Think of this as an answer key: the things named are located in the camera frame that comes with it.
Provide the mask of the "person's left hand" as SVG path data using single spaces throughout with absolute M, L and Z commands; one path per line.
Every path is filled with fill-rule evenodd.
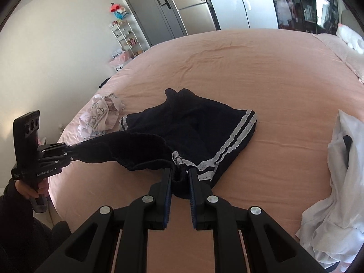
M 47 197 L 49 195 L 48 179 L 40 181 L 35 189 L 21 180 L 15 181 L 15 187 L 18 193 L 26 199 L 39 198 L 41 195 Z

